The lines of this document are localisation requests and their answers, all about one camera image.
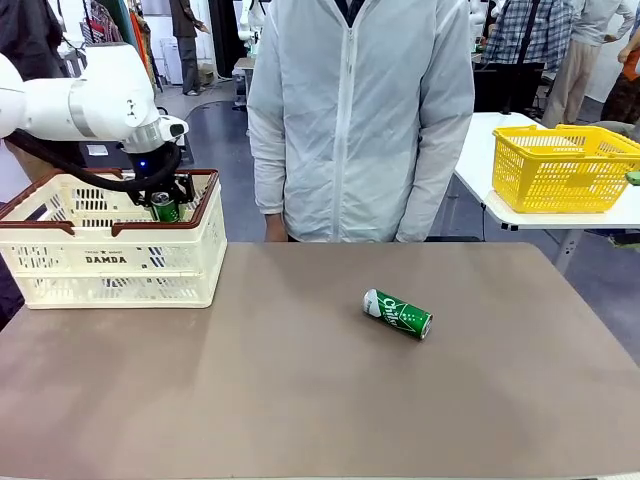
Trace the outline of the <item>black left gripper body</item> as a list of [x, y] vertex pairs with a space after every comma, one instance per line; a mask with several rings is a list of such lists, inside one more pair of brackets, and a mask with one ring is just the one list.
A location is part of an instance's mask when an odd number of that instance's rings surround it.
[[175, 186], [175, 145], [163, 144], [146, 153], [129, 153], [136, 192], [169, 192]]

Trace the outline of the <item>person's right hand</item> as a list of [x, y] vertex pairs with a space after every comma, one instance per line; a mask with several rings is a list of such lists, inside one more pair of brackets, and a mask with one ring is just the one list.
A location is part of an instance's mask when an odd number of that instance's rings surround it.
[[265, 241], [266, 242], [288, 242], [289, 235], [281, 213], [267, 214], [265, 218]]

